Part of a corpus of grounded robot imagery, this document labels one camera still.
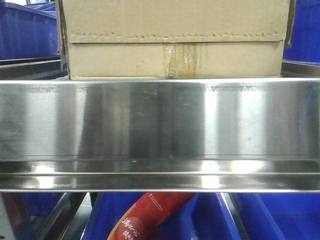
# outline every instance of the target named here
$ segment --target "cardboard box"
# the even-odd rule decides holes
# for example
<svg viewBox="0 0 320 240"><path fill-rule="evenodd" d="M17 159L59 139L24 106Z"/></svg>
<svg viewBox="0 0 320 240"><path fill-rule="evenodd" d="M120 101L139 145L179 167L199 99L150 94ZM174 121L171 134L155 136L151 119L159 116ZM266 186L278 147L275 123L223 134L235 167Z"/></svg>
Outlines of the cardboard box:
<svg viewBox="0 0 320 240"><path fill-rule="evenodd" d="M73 80L277 77L290 2L59 0L61 52Z"/></svg>

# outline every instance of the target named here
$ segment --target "blue storage crate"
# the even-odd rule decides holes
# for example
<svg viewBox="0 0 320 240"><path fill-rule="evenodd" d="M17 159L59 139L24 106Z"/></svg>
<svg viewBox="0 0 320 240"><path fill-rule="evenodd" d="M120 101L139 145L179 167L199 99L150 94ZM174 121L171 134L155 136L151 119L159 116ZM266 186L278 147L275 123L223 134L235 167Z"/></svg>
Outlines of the blue storage crate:
<svg viewBox="0 0 320 240"><path fill-rule="evenodd" d="M320 63L320 1L298 0L292 32L292 47L283 58L290 61Z"/></svg>
<svg viewBox="0 0 320 240"><path fill-rule="evenodd" d="M106 240L139 192L100 193L81 240ZM157 229L164 240L241 240L219 193L198 193Z"/></svg>
<svg viewBox="0 0 320 240"><path fill-rule="evenodd" d="M234 198L251 240L320 239L318 193L242 193Z"/></svg>
<svg viewBox="0 0 320 240"><path fill-rule="evenodd" d="M56 11L56 4L52 2L38 2L38 3L30 3L25 6L33 9L38 9L41 11Z"/></svg>
<svg viewBox="0 0 320 240"><path fill-rule="evenodd" d="M61 192L26 192L24 199L30 216L48 216L53 210Z"/></svg>
<svg viewBox="0 0 320 240"><path fill-rule="evenodd" d="M0 59L57 56L55 7L50 3L46 9L0 1Z"/></svg>

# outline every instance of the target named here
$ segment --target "shelf lip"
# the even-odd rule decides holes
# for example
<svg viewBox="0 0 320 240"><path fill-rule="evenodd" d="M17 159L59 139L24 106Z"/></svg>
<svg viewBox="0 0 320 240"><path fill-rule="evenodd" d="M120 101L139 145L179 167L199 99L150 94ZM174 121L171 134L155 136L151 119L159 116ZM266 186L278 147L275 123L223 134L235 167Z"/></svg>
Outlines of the shelf lip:
<svg viewBox="0 0 320 240"><path fill-rule="evenodd" d="M173 170L179 170L164 171L165 168L160 168L161 164L166 165L169 162ZM8 171L9 164L12 169L11 173ZM182 164L189 166L190 170L183 170ZM71 165L78 166L78 171L72 171ZM107 169L102 171L102 167L102 170L98 172L93 171L101 166L110 167L112 165L118 168L111 167L109 171ZM135 165L144 165L145 169L150 169L150 171L136 172ZM124 167L128 169L127 172L121 171ZM26 168L27 171L14 171L20 168ZM320 169L317 159L184 161L167 159L162 162L158 160L132 161L131 159L121 161L7 161L0 162L0 191L320 192Z"/></svg>
<svg viewBox="0 0 320 240"><path fill-rule="evenodd" d="M70 80L66 77L58 77L57 79L5 79L0 81L1 85L46 85L46 86L86 86L86 87L101 87L101 85L128 85L128 84L199 84L199 85L243 85L250 84L252 86L261 86L264 84L282 84L282 83L311 83L320 82L319 76L303 76L303 77L252 77L252 78L208 78L208 79L96 79L96 80Z"/></svg>

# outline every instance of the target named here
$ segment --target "metal shelf frame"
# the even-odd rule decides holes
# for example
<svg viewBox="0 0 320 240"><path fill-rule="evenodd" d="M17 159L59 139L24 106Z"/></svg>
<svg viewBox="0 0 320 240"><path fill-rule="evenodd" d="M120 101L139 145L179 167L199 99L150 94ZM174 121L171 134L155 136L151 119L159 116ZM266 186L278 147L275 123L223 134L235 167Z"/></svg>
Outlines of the metal shelf frame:
<svg viewBox="0 0 320 240"><path fill-rule="evenodd" d="M70 81L54 79L59 59L0 66L0 239L75 239L90 212L78 192L320 192L320 67L282 69ZM69 193L32 232L20 192Z"/></svg>

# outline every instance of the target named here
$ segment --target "red plastic bag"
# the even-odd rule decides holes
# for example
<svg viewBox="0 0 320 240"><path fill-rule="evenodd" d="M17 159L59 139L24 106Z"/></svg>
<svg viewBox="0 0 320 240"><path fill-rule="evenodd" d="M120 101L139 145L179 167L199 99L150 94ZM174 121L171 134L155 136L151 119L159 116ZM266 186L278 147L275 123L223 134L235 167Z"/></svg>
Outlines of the red plastic bag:
<svg viewBox="0 0 320 240"><path fill-rule="evenodd" d="M195 194L147 192L121 217L107 240L145 240Z"/></svg>

